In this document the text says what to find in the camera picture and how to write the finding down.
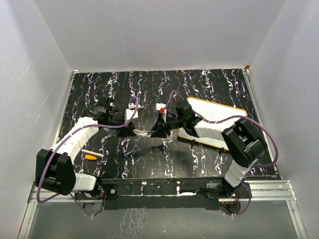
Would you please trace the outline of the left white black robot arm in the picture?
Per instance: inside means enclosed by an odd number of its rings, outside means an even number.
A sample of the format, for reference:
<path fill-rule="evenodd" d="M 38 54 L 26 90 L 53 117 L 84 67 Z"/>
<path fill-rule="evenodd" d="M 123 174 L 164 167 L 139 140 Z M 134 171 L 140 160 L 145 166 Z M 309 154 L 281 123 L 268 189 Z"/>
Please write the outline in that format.
<path fill-rule="evenodd" d="M 112 98 L 105 98 L 93 108 L 86 109 L 73 128 L 50 149 L 41 149 L 36 156 L 35 185 L 67 196 L 72 192 L 85 191 L 93 199 L 103 193 L 97 178 L 85 173 L 76 173 L 74 160 L 85 144 L 102 128 L 125 129 L 137 116 L 139 99 L 130 98 L 128 115 L 115 120 Z"/>

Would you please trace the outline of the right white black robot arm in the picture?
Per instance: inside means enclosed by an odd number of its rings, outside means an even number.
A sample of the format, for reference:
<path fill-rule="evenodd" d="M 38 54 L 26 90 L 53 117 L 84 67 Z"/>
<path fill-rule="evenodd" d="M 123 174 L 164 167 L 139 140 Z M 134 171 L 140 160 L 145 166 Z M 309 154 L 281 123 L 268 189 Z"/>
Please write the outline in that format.
<path fill-rule="evenodd" d="M 240 185 L 267 149 L 267 144 L 255 127 L 254 121 L 239 108 L 189 97 L 175 104 L 176 114 L 169 113 L 165 104 L 157 103 L 158 119 L 151 129 L 151 137 L 166 138 L 173 129 L 182 137 L 224 149 L 232 162 L 212 193 L 221 197 L 235 197 Z"/>

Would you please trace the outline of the white marker pen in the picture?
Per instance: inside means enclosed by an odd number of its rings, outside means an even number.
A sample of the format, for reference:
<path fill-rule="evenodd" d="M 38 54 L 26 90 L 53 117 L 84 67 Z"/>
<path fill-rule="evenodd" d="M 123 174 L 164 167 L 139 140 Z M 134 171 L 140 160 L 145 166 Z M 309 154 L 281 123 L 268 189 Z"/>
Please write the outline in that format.
<path fill-rule="evenodd" d="M 85 149 L 82 149 L 81 151 L 82 151 L 83 153 L 90 154 L 90 155 L 94 155 L 94 156 L 97 156 L 97 157 L 104 157 L 103 154 L 100 154 L 100 153 L 97 153 L 97 152 L 92 152 L 92 151 L 85 150 Z"/>

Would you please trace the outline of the yellow marker cap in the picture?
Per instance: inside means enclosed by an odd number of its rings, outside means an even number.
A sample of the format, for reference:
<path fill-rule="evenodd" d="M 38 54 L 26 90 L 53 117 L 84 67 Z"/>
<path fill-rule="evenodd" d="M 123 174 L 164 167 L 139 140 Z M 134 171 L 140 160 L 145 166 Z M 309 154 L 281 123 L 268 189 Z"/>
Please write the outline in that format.
<path fill-rule="evenodd" d="M 90 160 L 90 161 L 96 161 L 98 158 L 97 158 L 95 155 L 86 154 L 86 155 L 84 156 L 84 159 L 85 159 L 85 160 Z"/>

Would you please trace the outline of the orange framed whiteboard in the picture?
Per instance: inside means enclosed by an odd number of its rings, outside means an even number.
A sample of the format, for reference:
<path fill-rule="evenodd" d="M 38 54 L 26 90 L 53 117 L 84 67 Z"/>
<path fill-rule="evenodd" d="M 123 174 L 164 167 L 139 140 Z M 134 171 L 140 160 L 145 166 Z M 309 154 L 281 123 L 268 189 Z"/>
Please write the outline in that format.
<path fill-rule="evenodd" d="M 188 97 L 187 101 L 195 112 L 199 113 L 209 121 L 220 121 L 235 115 L 247 116 L 247 112 L 243 109 L 209 102 L 194 97 Z M 195 140 L 195 142 L 201 144 L 228 150 L 228 146 L 224 141 L 221 133 L 224 131 L 224 129 L 231 127 L 237 120 L 239 120 L 239 118 L 233 118 L 223 123 L 217 124 L 201 121 L 196 126 L 197 134 L 200 137 L 194 137 L 187 134 L 183 128 L 180 128 L 178 130 L 178 136 L 190 141 Z"/>

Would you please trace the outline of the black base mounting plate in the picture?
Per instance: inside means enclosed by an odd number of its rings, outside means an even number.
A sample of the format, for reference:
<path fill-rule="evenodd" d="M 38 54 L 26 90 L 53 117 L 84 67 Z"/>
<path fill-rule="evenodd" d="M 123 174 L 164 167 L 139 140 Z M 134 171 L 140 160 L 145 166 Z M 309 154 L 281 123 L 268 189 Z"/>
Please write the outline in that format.
<path fill-rule="evenodd" d="M 219 210 L 220 203 L 251 197 L 248 183 L 231 189 L 221 177 L 100 179 L 94 191 L 78 192 L 85 203 L 101 203 L 103 210 L 202 208 Z"/>

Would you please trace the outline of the aluminium frame rail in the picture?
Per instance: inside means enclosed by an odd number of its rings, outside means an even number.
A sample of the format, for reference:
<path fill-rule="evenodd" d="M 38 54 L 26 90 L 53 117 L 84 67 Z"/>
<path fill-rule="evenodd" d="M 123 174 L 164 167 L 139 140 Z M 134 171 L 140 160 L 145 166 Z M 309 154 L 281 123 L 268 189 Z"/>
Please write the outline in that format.
<path fill-rule="evenodd" d="M 289 180 L 247 180 L 252 194 L 252 201 L 297 201 L 295 193 Z M 195 196 L 194 193 L 180 193 L 176 196 Z M 37 188 L 33 186 L 27 202 L 37 203 Z M 40 199 L 44 200 L 51 197 L 54 193 L 42 189 L 40 191 Z M 71 196 L 58 195 L 49 202 L 72 202 Z"/>

